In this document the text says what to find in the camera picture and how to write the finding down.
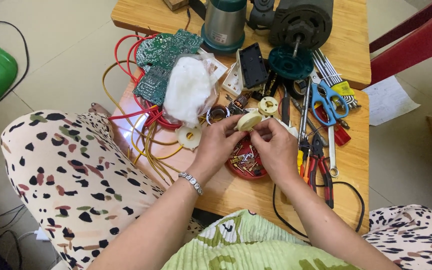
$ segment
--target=wooden block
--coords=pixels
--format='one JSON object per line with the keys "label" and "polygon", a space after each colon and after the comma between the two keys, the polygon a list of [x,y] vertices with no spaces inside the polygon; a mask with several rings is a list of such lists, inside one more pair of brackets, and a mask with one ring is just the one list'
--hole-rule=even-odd
{"label": "wooden block", "polygon": [[164,2],[169,7],[169,9],[175,11],[187,5],[189,3],[189,0],[164,0]]}

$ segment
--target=scissors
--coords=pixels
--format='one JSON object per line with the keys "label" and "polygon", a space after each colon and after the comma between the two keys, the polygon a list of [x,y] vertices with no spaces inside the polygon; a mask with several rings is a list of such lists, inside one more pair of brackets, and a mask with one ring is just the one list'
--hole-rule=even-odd
{"label": "scissors", "polygon": [[[322,81],[315,70],[311,72],[309,75],[309,78],[311,79],[311,108],[314,116],[316,119],[318,119],[321,124],[325,126],[333,126],[336,125],[337,119],[341,119],[343,117],[346,117],[348,113],[350,112],[350,109],[348,107],[347,102],[343,99],[341,95],[336,93],[331,87],[328,86],[328,84],[325,81]],[[326,95],[323,97],[318,91],[318,85],[322,87],[322,89],[326,92]],[[344,108],[345,113],[339,114],[336,112],[336,109],[333,106],[332,99],[333,97],[336,97],[341,107]],[[316,102],[321,102],[322,107],[326,114],[328,115],[328,121],[323,121],[321,118],[319,118],[318,114],[315,111],[315,104]]]}

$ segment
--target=silver bracelet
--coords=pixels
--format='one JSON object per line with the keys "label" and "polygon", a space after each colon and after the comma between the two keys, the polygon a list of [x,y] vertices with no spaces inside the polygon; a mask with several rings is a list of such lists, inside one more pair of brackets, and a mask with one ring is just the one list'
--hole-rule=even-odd
{"label": "silver bracelet", "polygon": [[192,175],[190,175],[189,173],[187,173],[185,171],[182,171],[177,176],[178,177],[184,177],[184,178],[188,179],[189,183],[191,183],[191,185],[194,186],[194,189],[198,192],[198,195],[199,196],[203,195],[203,189],[198,184],[198,181],[196,181],[196,179]]}

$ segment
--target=paper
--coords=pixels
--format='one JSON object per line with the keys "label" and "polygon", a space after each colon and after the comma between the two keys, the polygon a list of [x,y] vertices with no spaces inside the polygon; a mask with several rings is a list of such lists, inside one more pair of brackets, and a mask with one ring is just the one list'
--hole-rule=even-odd
{"label": "paper", "polygon": [[420,107],[396,80],[389,77],[363,90],[369,96],[369,125],[377,126]]}

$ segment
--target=cream plastic gear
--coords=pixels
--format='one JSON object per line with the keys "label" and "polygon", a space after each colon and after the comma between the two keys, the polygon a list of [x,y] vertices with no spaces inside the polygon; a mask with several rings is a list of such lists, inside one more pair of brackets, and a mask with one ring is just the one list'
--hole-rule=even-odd
{"label": "cream plastic gear", "polygon": [[176,133],[177,142],[182,147],[194,151],[196,147],[198,147],[199,141],[201,140],[202,128],[203,127],[201,125],[196,125],[194,128],[182,126],[176,129],[174,132]]}
{"label": "cream plastic gear", "polygon": [[258,103],[258,109],[262,115],[273,115],[278,111],[278,101],[274,97],[265,96]]}
{"label": "cream plastic gear", "polygon": [[263,116],[257,111],[253,110],[241,117],[236,124],[234,130],[238,131],[251,131],[253,127],[261,122]]}

